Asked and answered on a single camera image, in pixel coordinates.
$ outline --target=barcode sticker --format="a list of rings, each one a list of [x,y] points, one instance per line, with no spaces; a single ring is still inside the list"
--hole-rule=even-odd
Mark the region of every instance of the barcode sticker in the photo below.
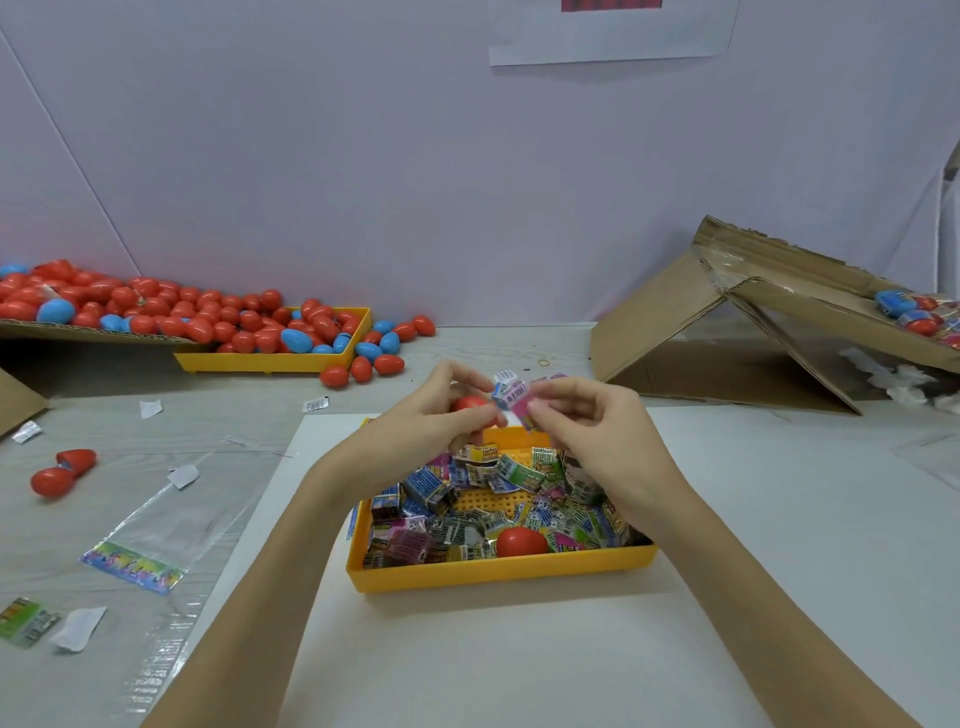
[[[315,412],[318,409],[327,409],[330,406],[330,397],[317,397],[303,403],[304,412]]]

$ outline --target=blue plastic egg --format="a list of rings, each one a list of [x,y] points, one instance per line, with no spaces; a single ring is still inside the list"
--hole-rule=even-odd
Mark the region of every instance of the blue plastic egg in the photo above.
[[[371,364],[373,364],[374,359],[383,354],[383,350],[380,349],[380,347],[376,344],[371,344],[369,341],[361,341],[353,350],[357,353],[357,356],[366,356]]]
[[[36,319],[42,324],[69,324],[77,309],[67,299],[50,299],[40,306]]]
[[[333,353],[343,353],[349,343],[350,335],[348,333],[338,334],[337,338],[333,340]]]
[[[7,265],[0,265],[0,279],[6,278],[11,273],[30,273],[30,269],[25,265],[19,265],[18,263],[7,263]]]
[[[380,349],[382,349],[384,353],[399,352],[400,337],[397,336],[393,331],[383,334],[383,338],[380,339]]]
[[[123,318],[117,316],[115,313],[109,313],[106,316],[100,317],[100,326],[104,328],[104,331],[122,331],[123,324]]]
[[[313,349],[313,340],[302,331],[295,328],[285,328],[280,334],[283,343],[293,353],[307,353]]]

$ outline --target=colorful wrapper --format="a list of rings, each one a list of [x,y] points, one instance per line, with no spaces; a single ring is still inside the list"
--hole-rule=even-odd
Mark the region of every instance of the colorful wrapper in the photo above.
[[[500,455],[496,461],[496,474],[528,493],[537,493],[546,475],[516,462],[510,455]]]

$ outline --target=right hand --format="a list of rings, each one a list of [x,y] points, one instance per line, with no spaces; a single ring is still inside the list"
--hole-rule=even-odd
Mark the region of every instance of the right hand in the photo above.
[[[540,429],[580,461],[634,528],[652,536],[692,492],[636,392],[565,376],[534,382],[531,394]]]

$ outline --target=white wall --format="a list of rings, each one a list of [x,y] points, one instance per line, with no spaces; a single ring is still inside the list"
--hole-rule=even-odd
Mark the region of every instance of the white wall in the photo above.
[[[135,275],[80,168],[0,34],[0,265],[73,254]]]
[[[742,0],[715,59],[496,70],[481,0],[0,27],[142,270],[441,323],[594,317],[706,213],[896,278],[960,136],[956,0]]]

